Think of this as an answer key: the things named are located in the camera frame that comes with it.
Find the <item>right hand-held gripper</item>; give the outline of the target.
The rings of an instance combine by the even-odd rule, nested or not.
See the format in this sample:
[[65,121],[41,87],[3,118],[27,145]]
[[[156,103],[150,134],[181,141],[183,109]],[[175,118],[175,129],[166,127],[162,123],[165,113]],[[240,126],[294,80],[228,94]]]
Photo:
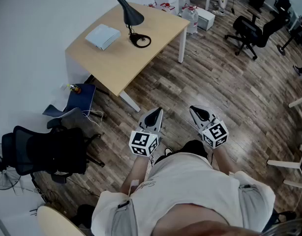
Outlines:
[[224,121],[216,118],[212,109],[201,105],[192,105],[189,107],[189,111],[198,130],[202,130],[203,141],[211,148],[215,149],[227,142],[228,129]]

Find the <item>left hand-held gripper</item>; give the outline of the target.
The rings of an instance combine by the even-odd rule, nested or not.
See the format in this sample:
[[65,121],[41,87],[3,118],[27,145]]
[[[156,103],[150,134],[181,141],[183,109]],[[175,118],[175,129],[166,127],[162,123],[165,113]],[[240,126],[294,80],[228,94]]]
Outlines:
[[147,131],[131,131],[129,148],[133,154],[150,157],[159,146],[163,113],[162,108],[154,108],[140,117],[138,126]]

